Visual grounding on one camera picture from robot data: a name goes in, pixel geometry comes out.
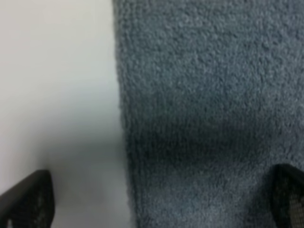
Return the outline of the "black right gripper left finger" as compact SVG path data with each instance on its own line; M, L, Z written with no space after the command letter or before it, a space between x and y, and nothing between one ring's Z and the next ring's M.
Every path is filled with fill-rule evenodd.
M51 173L37 170L0 196L2 228L49 228L55 215Z

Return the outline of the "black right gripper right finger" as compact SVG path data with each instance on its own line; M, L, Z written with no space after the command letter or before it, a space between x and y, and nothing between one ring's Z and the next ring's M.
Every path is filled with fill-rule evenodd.
M278 228L304 226L304 172L278 164L271 191L271 212Z

